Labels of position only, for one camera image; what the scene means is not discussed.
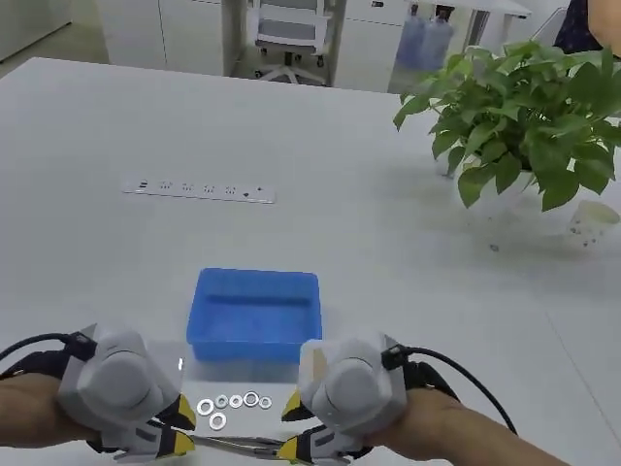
paper cup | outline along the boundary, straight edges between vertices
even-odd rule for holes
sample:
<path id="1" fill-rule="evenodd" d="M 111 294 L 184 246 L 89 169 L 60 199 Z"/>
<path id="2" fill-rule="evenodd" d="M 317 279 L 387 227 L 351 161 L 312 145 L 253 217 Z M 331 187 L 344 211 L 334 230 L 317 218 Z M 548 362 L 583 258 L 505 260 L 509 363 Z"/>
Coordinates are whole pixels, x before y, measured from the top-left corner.
<path id="1" fill-rule="evenodd" d="M 621 216 L 606 204 L 580 201 L 565 234 L 566 242 L 583 250 L 597 246 Z"/>

person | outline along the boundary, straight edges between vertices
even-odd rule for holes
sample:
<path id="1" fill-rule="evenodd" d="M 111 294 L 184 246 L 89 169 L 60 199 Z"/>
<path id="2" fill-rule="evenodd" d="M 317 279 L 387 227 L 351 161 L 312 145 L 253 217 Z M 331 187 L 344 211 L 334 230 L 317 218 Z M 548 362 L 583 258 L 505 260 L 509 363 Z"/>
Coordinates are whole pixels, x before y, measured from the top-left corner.
<path id="1" fill-rule="evenodd" d="M 41 448 L 97 434 L 70 420 L 55 402 L 59 381 L 25 374 L 0 381 L 0 445 Z M 430 388 L 408 392 L 406 412 L 365 439 L 406 458 L 444 459 L 455 466 L 568 466 L 501 424 Z"/>
<path id="2" fill-rule="evenodd" d="M 611 47 L 621 56 L 621 2 L 571 0 L 554 46 L 567 54 Z"/>

white flower pot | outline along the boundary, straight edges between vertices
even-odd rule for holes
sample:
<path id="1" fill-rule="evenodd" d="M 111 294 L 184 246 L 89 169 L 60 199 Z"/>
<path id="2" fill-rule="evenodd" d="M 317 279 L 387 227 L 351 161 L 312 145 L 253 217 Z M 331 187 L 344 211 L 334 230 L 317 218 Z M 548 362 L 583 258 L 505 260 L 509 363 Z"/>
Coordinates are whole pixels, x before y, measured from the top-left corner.
<path id="1" fill-rule="evenodd" d="M 457 183 L 463 169 L 455 173 L 455 196 L 460 204 L 464 204 L 459 195 Z M 530 187 L 533 180 L 531 172 L 522 172 L 511 186 L 498 193 L 496 179 L 492 179 L 481 190 L 480 198 L 469 207 L 474 216 L 493 217 L 511 211 L 519 202 L 522 194 Z"/>

white cabinet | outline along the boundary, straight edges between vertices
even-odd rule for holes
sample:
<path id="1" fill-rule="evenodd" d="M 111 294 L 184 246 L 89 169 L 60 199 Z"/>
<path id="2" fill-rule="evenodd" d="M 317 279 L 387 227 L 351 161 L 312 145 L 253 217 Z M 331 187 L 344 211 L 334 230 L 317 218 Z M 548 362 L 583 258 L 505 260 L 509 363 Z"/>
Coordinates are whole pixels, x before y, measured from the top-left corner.
<path id="1" fill-rule="evenodd" d="M 222 5 L 196 0 L 160 0 L 167 68 L 224 75 Z"/>
<path id="2" fill-rule="evenodd" d="M 403 25 L 346 19 L 333 86 L 386 92 Z"/>
<path id="3" fill-rule="evenodd" d="M 230 76 L 245 43 L 245 0 L 160 0 L 166 67 Z"/>
<path id="4" fill-rule="evenodd" d="M 407 11 L 408 2 L 404 0 L 350 0 L 345 18 L 399 25 L 406 20 Z"/>
<path id="5" fill-rule="evenodd" d="M 158 0 L 97 0 L 97 8 L 113 65 L 166 68 Z"/>

office chair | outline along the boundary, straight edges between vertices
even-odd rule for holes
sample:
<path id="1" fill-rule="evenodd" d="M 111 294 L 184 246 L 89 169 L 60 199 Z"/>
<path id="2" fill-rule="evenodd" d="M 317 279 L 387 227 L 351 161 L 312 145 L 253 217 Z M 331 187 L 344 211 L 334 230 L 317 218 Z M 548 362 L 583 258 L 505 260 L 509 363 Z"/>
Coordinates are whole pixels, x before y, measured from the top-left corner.
<path id="1" fill-rule="evenodd" d="M 539 42 L 543 46 L 553 46 L 556 42 L 556 36 L 558 36 L 561 31 L 566 16 L 567 7 L 556 9 L 552 16 L 539 28 L 531 39 Z"/>
<path id="2" fill-rule="evenodd" d="M 317 66 L 324 65 L 330 20 L 324 9 L 324 0 L 252 0 L 246 15 L 248 41 L 263 54 L 267 48 L 284 52 L 283 65 L 262 66 L 255 76 L 261 81 L 285 76 L 294 84 L 300 77 L 326 85 L 324 78 L 292 66 L 304 52 L 317 56 Z"/>

